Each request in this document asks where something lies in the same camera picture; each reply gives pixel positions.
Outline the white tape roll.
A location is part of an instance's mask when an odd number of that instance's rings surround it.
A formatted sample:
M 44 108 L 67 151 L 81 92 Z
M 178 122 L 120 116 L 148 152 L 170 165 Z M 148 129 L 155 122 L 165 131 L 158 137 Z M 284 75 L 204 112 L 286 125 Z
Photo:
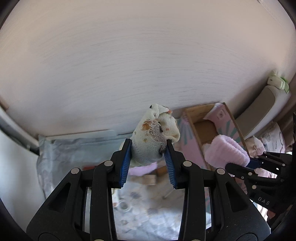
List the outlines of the white tape roll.
M 121 211 L 121 212 L 129 212 L 131 207 L 130 205 L 124 201 L 124 200 L 121 200 L 118 204 L 118 209 Z

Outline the pink plush pillow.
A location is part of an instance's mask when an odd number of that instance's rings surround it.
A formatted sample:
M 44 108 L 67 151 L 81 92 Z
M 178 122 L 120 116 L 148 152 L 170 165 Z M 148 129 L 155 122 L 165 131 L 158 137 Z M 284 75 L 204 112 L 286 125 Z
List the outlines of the pink plush pillow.
M 245 144 L 251 158 L 260 156 L 266 151 L 262 141 L 254 136 L 246 139 Z

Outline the cream stained sock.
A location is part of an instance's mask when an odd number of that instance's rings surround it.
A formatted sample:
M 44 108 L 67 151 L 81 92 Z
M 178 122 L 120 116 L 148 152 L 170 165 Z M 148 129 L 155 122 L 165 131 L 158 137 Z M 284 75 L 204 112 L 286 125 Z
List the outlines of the cream stained sock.
M 166 150 L 167 141 L 178 142 L 180 131 L 172 111 L 152 104 L 132 134 L 132 167 L 148 166 L 159 161 Z

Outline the green white item on headboard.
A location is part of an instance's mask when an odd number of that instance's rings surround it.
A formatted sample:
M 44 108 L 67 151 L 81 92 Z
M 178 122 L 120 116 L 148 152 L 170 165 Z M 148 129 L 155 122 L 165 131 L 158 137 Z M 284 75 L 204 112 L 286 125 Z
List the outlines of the green white item on headboard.
M 278 75 L 277 70 L 273 70 L 267 79 L 267 84 L 276 87 L 277 89 L 284 90 L 286 93 L 289 93 L 290 87 L 288 81 Z

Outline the white printed pillow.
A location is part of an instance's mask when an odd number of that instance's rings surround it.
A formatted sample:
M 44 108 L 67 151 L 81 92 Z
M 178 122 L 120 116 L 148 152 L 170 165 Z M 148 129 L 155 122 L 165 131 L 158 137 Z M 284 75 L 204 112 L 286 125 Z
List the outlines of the white printed pillow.
M 267 152 L 285 153 L 285 139 L 277 123 L 273 123 L 259 139 Z

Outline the grey padded headboard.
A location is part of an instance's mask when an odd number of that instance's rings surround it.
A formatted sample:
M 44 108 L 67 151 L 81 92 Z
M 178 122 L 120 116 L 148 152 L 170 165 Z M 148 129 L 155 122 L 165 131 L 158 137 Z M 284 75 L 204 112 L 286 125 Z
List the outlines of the grey padded headboard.
M 248 139 L 261 132 L 282 110 L 290 93 L 267 85 L 247 109 L 236 119 L 244 137 Z

